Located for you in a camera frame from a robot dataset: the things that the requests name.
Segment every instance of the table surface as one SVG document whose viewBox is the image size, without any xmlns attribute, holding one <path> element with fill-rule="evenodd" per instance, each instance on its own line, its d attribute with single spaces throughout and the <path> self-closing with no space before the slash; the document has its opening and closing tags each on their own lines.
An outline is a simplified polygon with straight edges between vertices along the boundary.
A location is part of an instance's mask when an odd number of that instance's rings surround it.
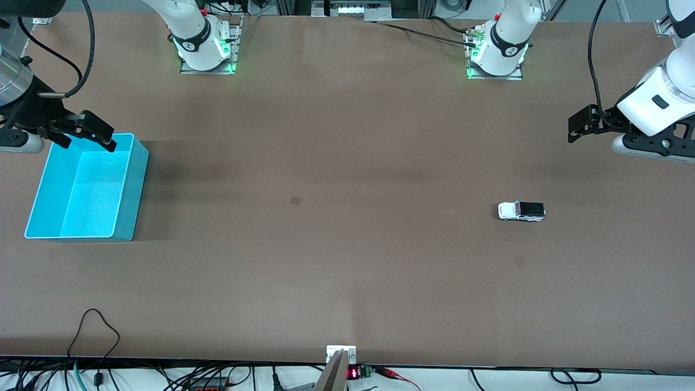
<svg viewBox="0 0 695 391">
<path fill-rule="evenodd" d="M 695 172 L 610 135 L 567 143 L 594 101 L 588 24 L 541 23 L 513 82 L 467 80 L 456 45 L 309 17 L 261 19 L 234 76 L 182 76 L 156 15 L 95 19 L 66 105 L 149 149 L 136 237 L 25 240 L 46 152 L 1 155 L 0 353 L 62 354 L 96 307 L 117 356 L 320 362 L 355 344 L 372 362 L 695 369 Z M 36 35 L 84 64 L 84 15 Z M 606 105 L 671 48 L 601 24 Z M 28 53 L 56 90 L 75 82 Z M 517 199 L 548 217 L 499 221 Z M 83 332 L 77 354 L 113 343 L 96 317 Z"/>
</svg>

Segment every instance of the metal cylinder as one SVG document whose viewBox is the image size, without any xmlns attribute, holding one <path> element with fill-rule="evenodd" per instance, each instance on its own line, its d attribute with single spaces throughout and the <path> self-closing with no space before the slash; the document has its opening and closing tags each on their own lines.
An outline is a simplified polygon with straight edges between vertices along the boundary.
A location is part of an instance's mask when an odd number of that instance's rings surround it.
<svg viewBox="0 0 695 391">
<path fill-rule="evenodd" d="M 29 67 L 0 45 L 0 106 L 21 97 L 33 76 Z"/>
</svg>

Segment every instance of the toy car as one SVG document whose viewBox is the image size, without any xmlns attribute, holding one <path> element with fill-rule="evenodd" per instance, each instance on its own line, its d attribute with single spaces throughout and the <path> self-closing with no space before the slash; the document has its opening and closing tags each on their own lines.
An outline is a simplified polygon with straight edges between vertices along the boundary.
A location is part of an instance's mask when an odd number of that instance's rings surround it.
<svg viewBox="0 0 695 391">
<path fill-rule="evenodd" d="M 542 221 L 546 210 L 540 202 L 502 202 L 497 206 L 497 212 L 504 221 L 520 220 L 535 223 Z"/>
</svg>

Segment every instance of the turquoise container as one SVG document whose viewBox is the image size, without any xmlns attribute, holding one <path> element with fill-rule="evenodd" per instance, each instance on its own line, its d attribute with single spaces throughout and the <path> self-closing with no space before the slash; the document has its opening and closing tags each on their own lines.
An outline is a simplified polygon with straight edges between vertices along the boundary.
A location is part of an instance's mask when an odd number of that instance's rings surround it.
<svg viewBox="0 0 695 391">
<path fill-rule="evenodd" d="M 68 149 L 51 144 L 24 237 L 133 240 L 149 152 L 133 134 L 113 140 L 114 152 L 82 138 Z"/>
</svg>

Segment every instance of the blue cable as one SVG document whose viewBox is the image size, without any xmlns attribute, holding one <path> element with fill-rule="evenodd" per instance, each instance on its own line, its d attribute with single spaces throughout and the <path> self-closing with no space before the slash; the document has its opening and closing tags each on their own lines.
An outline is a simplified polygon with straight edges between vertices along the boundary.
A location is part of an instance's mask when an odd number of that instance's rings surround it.
<svg viewBox="0 0 695 391">
<path fill-rule="evenodd" d="M 77 384 L 80 386 L 82 391 L 87 391 L 87 387 L 85 387 L 85 383 L 82 383 L 82 378 L 80 377 L 80 371 L 77 369 L 77 360 L 75 360 L 75 363 L 72 365 L 72 370 L 75 372 L 75 378 L 77 378 Z"/>
</svg>

